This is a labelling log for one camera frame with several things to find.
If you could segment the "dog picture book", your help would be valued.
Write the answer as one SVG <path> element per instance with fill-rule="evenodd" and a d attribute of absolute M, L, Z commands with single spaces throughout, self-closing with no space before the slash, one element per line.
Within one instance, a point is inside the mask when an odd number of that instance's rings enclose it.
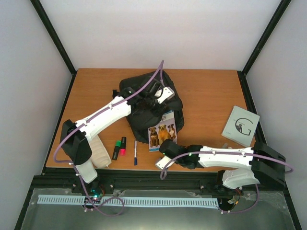
<path fill-rule="evenodd" d="M 148 128 L 149 152 L 158 151 L 161 144 L 170 139 L 177 143 L 177 128 L 175 124 L 174 111 L 162 115 L 161 121 Z"/>

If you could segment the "black student backpack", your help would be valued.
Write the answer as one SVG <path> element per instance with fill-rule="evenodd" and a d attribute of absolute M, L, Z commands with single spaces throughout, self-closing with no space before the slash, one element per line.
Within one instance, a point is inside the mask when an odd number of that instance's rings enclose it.
<path fill-rule="evenodd" d="M 170 87 L 175 95 L 162 103 L 154 95 L 154 90 L 160 90 L 163 86 Z M 146 88 L 129 99 L 127 104 L 131 106 L 131 114 L 126 117 L 135 138 L 142 143 L 148 143 L 148 128 L 157 125 L 163 114 L 174 111 L 177 131 L 184 126 L 183 103 L 180 99 L 173 81 L 163 70 L 149 83 Z"/>

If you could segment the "grey paperback book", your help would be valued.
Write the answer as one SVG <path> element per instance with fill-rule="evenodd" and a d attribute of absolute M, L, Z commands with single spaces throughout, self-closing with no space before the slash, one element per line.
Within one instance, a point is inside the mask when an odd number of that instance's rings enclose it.
<path fill-rule="evenodd" d="M 244 147 L 249 147 L 259 123 L 260 116 L 234 106 L 222 131 L 222 136 Z"/>

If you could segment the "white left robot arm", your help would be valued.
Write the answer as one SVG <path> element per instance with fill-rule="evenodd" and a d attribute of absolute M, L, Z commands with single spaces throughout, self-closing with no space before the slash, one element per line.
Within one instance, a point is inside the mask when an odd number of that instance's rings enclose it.
<path fill-rule="evenodd" d="M 67 120 L 63 123 L 58 148 L 63 149 L 70 158 L 68 163 L 75 168 L 76 175 L 83 179 L 84 189 L 94 193 L 100 187 L 95 163 L 91 159 L 93 150 L 90 142 L 111 124 L 139 109 L 150 111 L 152 114 L 163 111 L 166 107 L 165 102 L 174 94 L 170 87 L 164 87 L 158 82 L 149 89 L 141 87 L 138 91 L 127 87 L 110 103 L 90 116 L 76 122 Z"/>

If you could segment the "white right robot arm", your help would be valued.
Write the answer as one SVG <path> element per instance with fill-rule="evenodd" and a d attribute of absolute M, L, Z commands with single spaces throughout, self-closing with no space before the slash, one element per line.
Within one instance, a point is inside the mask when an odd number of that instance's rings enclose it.
<path fill-rule="evenodd" d="M 155 165 L 162 171 L 162 178 L 176 163 L 190 170 L 221 167 L 218 183 L 228 189 L 252 184 L 270 189 L 285 188 L 288 167 L 285 157 L 264 143 L 240 149 L 217 149 L 202 145 L 180 146 L 167 139 L 159 151 L 164 156 Z"/>

